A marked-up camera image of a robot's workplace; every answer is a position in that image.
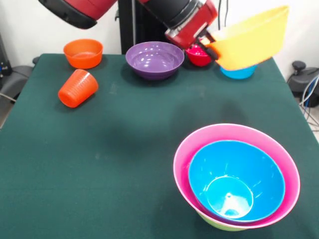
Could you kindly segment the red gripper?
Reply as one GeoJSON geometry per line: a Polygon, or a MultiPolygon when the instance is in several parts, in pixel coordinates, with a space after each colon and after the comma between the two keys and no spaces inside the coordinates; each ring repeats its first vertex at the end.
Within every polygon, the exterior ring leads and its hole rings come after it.
{"type": "MultiPolygon", "coordinates": [[[[176,46],[188,49],[204,32],[210,43],[216,40],[207,27],[217,18],[218,12],[211,0],[190,0],[180,13],[170,22],[165,36],[176,46]]],[[[198,39],[198,46],[210,56],[213,61],[218,60],[218,54],[206,47],[203,38],[198,39]]]]}

